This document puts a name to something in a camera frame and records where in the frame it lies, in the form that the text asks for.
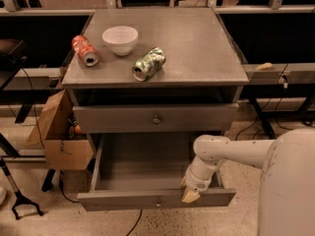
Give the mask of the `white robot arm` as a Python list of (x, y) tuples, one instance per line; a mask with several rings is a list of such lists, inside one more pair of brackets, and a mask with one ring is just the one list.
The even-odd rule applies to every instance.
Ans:
[(315, 236), (315, 130), (275, 140), (232, 141), (202, 135), (182, 179), (182, 201), (197, 201), (227, 159), (261, 170), (257, 236)]

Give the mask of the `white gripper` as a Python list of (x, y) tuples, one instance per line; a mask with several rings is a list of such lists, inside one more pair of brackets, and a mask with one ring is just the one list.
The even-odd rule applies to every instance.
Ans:
[(213, 175), (220, 169), (222, 159), (203, 160), (195, 156), (188, 165), (181, 186), (185, 187), (181, 201), (185, 204), (196, 202), (199, 192), (205, 192), (212, 183)]

